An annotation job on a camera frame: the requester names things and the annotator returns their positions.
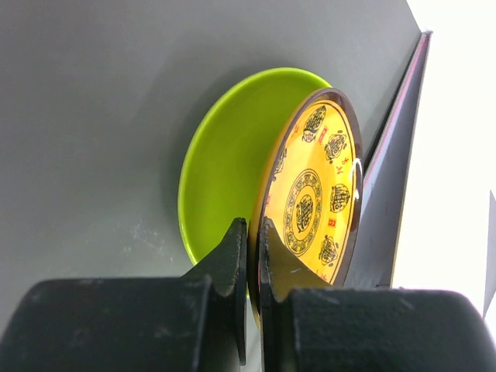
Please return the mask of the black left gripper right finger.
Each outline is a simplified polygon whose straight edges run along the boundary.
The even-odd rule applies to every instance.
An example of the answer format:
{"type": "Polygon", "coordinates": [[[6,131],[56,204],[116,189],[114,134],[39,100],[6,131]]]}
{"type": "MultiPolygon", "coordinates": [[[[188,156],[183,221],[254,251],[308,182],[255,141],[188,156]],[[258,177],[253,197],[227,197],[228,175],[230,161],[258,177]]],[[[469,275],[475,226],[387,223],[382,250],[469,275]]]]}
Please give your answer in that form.
{"type": "Polygon", "coordinates": [[[328,286],[264,219],[258,232],[265,371],[493,371],[495,346],[453,291],[328,286]]]}

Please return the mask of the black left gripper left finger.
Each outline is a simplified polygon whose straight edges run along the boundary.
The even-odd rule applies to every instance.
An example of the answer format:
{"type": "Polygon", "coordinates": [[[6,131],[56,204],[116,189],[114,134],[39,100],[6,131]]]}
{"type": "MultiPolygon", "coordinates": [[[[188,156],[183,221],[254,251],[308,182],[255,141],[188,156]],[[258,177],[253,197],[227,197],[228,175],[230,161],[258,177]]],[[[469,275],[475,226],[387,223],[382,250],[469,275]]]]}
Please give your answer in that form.
{"type": "Polygon", "coordinates": [[[238,371],[246,362],[247,226],[180,277],[31,287],[1,338],[3,371],[238,371]]]}

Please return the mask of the yellow patterned plate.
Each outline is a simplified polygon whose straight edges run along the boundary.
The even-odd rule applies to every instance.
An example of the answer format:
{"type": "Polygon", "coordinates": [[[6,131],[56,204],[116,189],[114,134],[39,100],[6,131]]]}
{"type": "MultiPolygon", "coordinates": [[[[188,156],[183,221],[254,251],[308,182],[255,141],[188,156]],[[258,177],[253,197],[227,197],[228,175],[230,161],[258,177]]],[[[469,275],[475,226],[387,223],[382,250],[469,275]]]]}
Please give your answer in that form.
{"type": "Polygon", "coordinates": [[[363,144],[338,89],[312,92],[291,114],[268,158],[248,228],[248,293],[262,322],[262,260],[285,298],[294,287],[342,287],[360,224],[363,144]]]}

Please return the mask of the lime green plate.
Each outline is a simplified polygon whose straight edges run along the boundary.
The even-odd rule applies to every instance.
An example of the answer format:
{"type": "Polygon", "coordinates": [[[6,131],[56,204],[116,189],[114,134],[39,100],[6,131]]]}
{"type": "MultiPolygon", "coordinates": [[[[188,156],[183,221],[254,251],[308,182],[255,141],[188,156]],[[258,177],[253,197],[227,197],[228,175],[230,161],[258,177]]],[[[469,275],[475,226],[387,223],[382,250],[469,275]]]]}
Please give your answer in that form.
{"type": "Polygon", "coordinates": [[[324,78],[276,67],[242,79],[207,111],[189,143],[177,193],[184,248],[198,264],[236,217],[250,219],[264,169],[287,120],[324,78]]]}

